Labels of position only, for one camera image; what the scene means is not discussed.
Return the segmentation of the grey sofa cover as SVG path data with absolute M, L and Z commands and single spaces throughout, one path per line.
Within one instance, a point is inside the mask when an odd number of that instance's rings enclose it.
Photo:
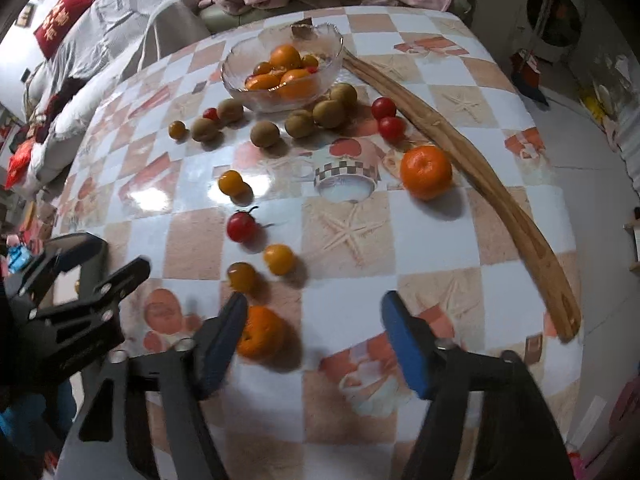
M 36 143 L 14 186 L 18 194 L 37 193 L 72 164 L 96 109 L 118 84 L 209 36 L 195 7 L 196 0 L 96 0 L 82 14 L 23 91 L 25 118 L 32 122 L 65 81 L 84 83 L 52 120 L 46 140 Z

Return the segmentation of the large orange mandarin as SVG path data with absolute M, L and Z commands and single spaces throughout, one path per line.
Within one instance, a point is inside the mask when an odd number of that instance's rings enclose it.
M 236 352 L 255 362 L 269 360 L 283 348 L 287 333 L 285 320 L 276 312 L 264 306 L 251 306 Z

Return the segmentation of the dark yellow cherry tomato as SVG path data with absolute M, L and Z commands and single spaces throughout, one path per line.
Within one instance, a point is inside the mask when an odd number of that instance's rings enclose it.
M 251 294 L 258 286 L 258 273 L 247 262 L 232 263 L 227 269 L 227 276 L 230 287 L 241 294 Z

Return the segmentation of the brown kiwi fruit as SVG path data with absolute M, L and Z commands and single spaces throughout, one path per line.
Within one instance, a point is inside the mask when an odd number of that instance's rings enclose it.
M 250 142 L 258 148 L 270 148 L 280 140 L 280 128 L 273 122 L 261 120 L 250 129 Z

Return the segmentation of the clear glass bowl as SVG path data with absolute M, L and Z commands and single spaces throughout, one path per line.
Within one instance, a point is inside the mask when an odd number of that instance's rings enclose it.
M 332 24 L 270 27 L 231 48 L 221 79 L 253 112 L 294 110 L 329 90 L 344 53 L 344 38 Z

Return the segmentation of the long wooden shoehorn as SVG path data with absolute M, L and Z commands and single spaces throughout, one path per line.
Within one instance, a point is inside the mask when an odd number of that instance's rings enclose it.
M 535 282 L 559 340 L 564 344 L 572 341 L 582 326 L 582 310 L 573 289 L 548 240 L 508 192 L 488 160 L 442 114 L 371 64 L 346 51 L 343 66 L 391 98 L 414 128 L 441 148 L 487 200 L 509 232 Z

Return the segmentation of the red cherry tomato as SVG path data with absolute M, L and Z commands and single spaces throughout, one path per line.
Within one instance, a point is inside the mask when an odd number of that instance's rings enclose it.
M 390 144 L 397 144 L 404 140 L 406 129 L 406 122 L 397 116 L 384 117 L 378 121 L 378 132 Z
M 232 242 L 244 244 L 251 240 L 258 229 L 258 224 L 250 211 L 237 211 L 229 218 L 226 226 L 227 235 Z

